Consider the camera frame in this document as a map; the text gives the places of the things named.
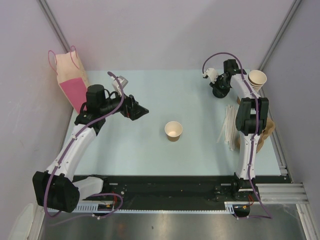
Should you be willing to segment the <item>brown paper coffee cup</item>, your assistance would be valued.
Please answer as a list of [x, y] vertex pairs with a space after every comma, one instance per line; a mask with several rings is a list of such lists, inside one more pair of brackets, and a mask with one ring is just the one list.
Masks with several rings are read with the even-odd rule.
[[164, 127], [167, 139], [171, 142], [179, 140], [183, 132], [183, 126], [177, 121], [170, 121]]

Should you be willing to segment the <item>brown cardboard cup carrier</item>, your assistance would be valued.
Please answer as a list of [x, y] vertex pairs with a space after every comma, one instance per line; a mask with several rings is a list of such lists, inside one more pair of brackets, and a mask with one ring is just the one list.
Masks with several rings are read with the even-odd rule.
[[[264, 145], [265, 140], [273, 133], [275, 128], [276, 128], [276, 125], [273, 122], [273, 120], [271, 120], [270, 118], [267, 118], [266, 126], [263, 129], [263, 131], [261, 132], [261, 134], [259, 135], [260, 137], [259, 137], [259, 140], [258, 140], [256, 153], [258, 153], [261, 150], [261, 148]], [[239, 135], [236, 138], [235, 147], [239, 150], [240, 146], [241, 146], [241, 139], [240, 139], [240, 135]]]

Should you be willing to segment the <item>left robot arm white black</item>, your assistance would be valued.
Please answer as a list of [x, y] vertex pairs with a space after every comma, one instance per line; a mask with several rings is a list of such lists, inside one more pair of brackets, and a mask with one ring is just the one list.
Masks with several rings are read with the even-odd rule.
[[88, 176], [74, 181], [74, 175], [85, 150], [99, 134], [106, 117], [115, 113], [134, 121], [148, 114], [149, 110], [139, 105], [131, 94], [116, 93], [114, 98], [110, 98], [106, 97], [103, 85], [89, 86], [86, 101], [80, 108], [66, 145], [45, 171], [37, 171], [33, 175], [32, 183], [39, 206], [71, 213], [80, 200], [91, 196], [105, 200], [110, 196], [111, 188], [101, 178]]

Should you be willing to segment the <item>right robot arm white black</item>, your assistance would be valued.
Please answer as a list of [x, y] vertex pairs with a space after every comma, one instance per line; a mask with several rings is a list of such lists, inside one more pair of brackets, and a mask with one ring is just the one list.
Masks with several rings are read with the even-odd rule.
[[219, 75], [214, 68], [203, 73], [210, 79], [212, 93], [217, 98], [224, 98], [230, 89], [234, 89], [240, 99], [235, 127], [239, 132], [239, 163], [231, 183], [230, 194], [242, 201], [249, 192], [255, 191], [255, 159], [258, 142], [267, 126], [269, 100], [261, 97], [250, 85], [248, 75], [240, 68], [235, 59], [223, 62], [223, 74]]

